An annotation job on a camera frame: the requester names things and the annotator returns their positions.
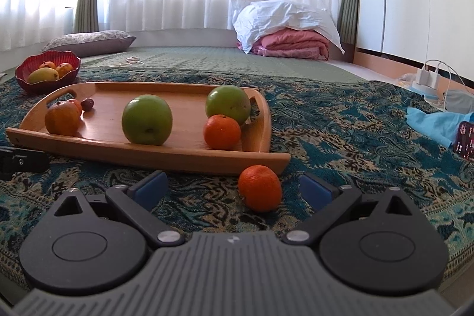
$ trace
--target blue gripper pad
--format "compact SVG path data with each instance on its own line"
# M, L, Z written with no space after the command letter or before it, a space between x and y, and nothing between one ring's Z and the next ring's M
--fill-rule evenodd
M162 170L156 170L143 180L129 187L126 194L137 204L151 211L168 191L168 177Z
M304 173L300 177L301 197L314 209L315 212L333 201L339 194L337 187L328 184L312 173Z

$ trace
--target floral pillow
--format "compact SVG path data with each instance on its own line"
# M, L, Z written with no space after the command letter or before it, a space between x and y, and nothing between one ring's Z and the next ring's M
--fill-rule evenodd
M125 52L137 37L125 31L108 30L96 33L67 34L54 38L43 47L43 52L73 52L79 58Z

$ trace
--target green apple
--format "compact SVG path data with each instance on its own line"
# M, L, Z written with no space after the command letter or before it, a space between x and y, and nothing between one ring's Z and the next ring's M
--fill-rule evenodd
M164 99L143 94L132 99L122 114L122 130L131 143L162 145L173 126L171 109Z
M250 100L245 91L232 85L218 86L213 89L206 100L206 115L224 114L243 125L250 115Z

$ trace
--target baseboard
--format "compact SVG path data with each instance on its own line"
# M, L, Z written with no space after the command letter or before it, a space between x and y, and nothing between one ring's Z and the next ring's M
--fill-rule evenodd
M401 63L395 60L390 60L384 57L368 54L365 52L361 52L357 49L354 53L354 64L371 69L379 74L388 76L393 79L397 79L404 74L416 73L418 69L418 67L406 63ZM444 78L443 76L440 77L438 85L439 97L442 97L442 94L447 90L448 83L448 78ZM449 89L465 90L465 87L462 83L453 80L449 85ZM471 93L474 93L473 88L468 87L468 90Z

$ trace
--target card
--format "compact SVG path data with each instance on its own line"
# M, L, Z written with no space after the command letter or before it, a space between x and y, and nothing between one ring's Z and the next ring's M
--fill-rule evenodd
M453 151L461 157L474 160L474 123L463 121L459 124Z

